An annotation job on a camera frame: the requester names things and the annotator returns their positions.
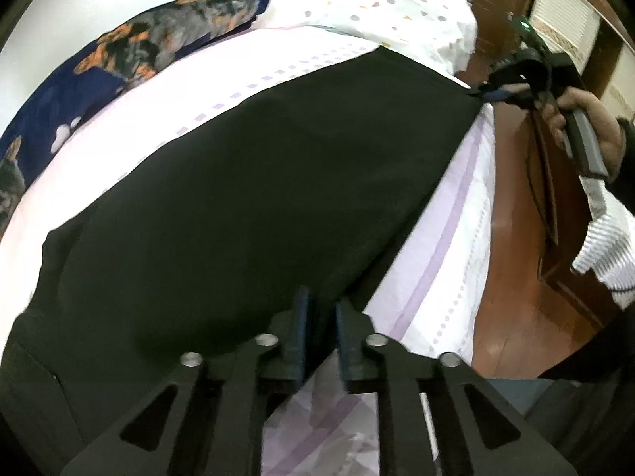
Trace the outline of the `striped sleeve forearm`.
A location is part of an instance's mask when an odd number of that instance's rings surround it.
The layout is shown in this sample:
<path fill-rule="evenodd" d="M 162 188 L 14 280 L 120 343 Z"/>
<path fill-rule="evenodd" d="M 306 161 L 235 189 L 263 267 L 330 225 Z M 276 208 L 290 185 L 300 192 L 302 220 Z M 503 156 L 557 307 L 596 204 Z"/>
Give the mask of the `striped sleeve forearm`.
<path fill-rule="evenodd" d="M 617 177 L 606 184 L 580 176 L 591 220 L 571 268 L 580 275 L 592 271 L 626 309 L 634 303 L 634 125 L 626 118 L 618 123 L 625 149 Z"/>

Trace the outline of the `person right hand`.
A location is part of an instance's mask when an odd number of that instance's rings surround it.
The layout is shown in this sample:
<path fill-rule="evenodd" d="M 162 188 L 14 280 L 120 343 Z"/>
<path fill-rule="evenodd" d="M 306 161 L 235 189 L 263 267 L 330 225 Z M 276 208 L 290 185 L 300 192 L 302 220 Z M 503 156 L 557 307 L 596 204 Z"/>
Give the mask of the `person right hand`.
<path fill-rule="evenodd" d="M 626 130 L 592 92 L 569 87 L 541 106 L 556 144 L 578 173 L 613 182 L 626 154 Z"/>

